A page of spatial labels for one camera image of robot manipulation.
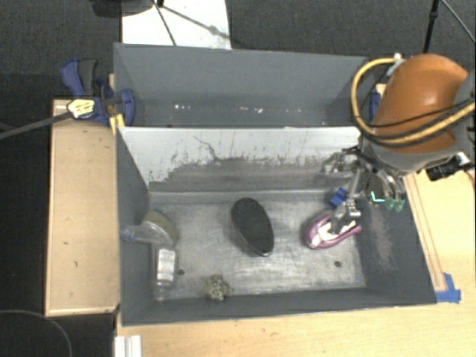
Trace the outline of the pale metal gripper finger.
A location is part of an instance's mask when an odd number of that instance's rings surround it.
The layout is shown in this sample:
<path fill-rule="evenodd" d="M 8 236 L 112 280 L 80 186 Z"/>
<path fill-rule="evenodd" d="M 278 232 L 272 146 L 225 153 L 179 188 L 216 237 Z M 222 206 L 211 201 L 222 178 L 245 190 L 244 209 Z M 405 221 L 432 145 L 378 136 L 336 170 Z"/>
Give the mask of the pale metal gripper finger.
<path fill-rule="evenodd" d="M 347 206 L 344 202 L 342 202 L 333 212 L 331 219 L 331 233 L 343 234 L 347 231 Z"/>
<path fill-rule="evenodd" d="M 361 211 L 357 208 L 355 199 L 348 199 L 345 203 L 345 207 L 349 220 L 357 221 L 361 218 Z"/>

